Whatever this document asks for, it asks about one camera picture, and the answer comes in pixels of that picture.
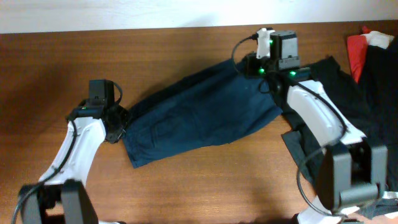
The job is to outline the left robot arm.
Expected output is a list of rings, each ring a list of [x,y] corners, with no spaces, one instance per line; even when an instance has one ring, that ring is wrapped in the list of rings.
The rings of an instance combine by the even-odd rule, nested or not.
[[[23,185],[11,222],[101,224],[85,189],[96,152],[124,136],[129,112],[111,80],[89,82],[89,96],[67,116],[67,135],[36,184]]]

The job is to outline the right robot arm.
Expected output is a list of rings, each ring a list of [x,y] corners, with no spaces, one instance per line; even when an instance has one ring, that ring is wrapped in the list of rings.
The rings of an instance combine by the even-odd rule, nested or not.
[[[311,68],[301,67],[296,33],[261,28],[248,38],[257,50],[245,56],[244,76],[266,81],[275,102],[294,110],[320,145],[297,166],[300,190],[302,169],[323,155],[316,197],[309,200],[300,191],[308,208],[296,214],[295,223],[348,223],[350,214],[385,199],[387,147],[352,125]]]

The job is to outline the navy blue shorts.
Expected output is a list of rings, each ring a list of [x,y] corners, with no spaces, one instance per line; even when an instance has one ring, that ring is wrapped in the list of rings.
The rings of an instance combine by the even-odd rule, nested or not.
[[[278,117],[267,84],[240,75],[242,68],[225,60],[134,105],[123,136],[132,166],[234,142]]]

